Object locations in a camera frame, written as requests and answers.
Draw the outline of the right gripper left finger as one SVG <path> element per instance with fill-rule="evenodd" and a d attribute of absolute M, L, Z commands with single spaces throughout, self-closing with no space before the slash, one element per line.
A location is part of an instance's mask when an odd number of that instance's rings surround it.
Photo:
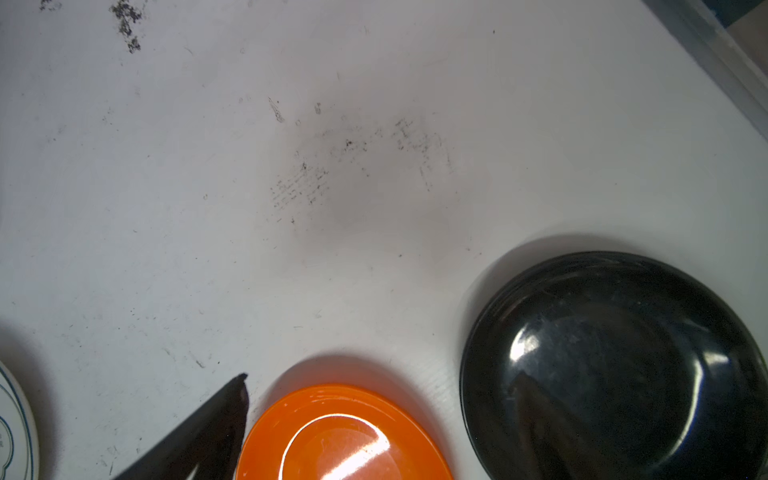
<path fill-rule="evenodd" d="M 232 479 L 242 449 L 249 394 L 242 373 L 121 472 L 119 479 Z"/>

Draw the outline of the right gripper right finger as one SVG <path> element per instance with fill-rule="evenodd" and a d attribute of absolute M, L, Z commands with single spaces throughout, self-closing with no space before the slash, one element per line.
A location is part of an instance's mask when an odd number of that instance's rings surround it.
<path fill-rule="evenodd" d="M 515 377 L 517 432 L 531 479 L 604 479 L 605 458 L 586 427 L 526 373 Z"/>

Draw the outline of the black plate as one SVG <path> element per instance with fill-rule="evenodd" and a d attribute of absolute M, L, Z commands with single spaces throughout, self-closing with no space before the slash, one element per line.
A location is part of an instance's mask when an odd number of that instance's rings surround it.
<path fill-rule="evenodd" d="M 473 315 L 459 396 L 492 479 L 531 479 L 517 432 L 526 373 L 599 444 L 607 479 L 757 479 L 767 365 L 715 292 L 663 262 L 587 251 L 533 265 Z"/>

